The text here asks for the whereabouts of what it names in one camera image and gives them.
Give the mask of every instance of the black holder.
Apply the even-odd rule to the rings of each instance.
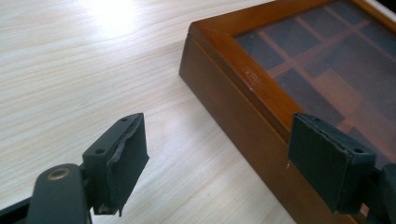
[[[92,223],[92,207],[96,215],[121,216],[149,160],[143,114],[118,120],[82,157],[80,166],[42,173],[33,196],[0,211],[0,223]]]
[[[375,157],[323,120],[294,115],[289,158],[332,212],[356,214],[365,203],[368,223],[396,223],[396,164],[381,172]]]

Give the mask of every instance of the wooden table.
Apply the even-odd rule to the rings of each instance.
[[[0,209],[144,112],[148,165],[94,223],[293,223],[178,76],[192,21],[262,2],[1,1]]]

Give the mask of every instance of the table surface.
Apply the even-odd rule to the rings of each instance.
[[[94,223],[294,223],[178,76],[192,21],[262,2],[1,0],[0,209],[144,112],[148,165]]]

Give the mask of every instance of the black mount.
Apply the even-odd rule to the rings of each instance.
[[[334,213],[369,209],[367,223],[396,223],[396,164],[375,168],[375,153],[323,120],[294,115],[289,158]]]
[[[121,215],[147,154],[143,114],[118,120],[82,155],[83,163],[43,172],[33,196],[0,211],[0,223],[92,223],[96,215]]]

